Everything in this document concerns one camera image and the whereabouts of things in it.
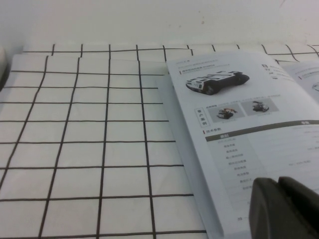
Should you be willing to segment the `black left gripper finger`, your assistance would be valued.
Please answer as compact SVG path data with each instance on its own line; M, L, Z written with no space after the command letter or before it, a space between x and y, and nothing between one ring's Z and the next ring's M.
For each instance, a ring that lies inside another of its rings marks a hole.
M249 225L253 239L317 239L319 195L291 177L256 178Z

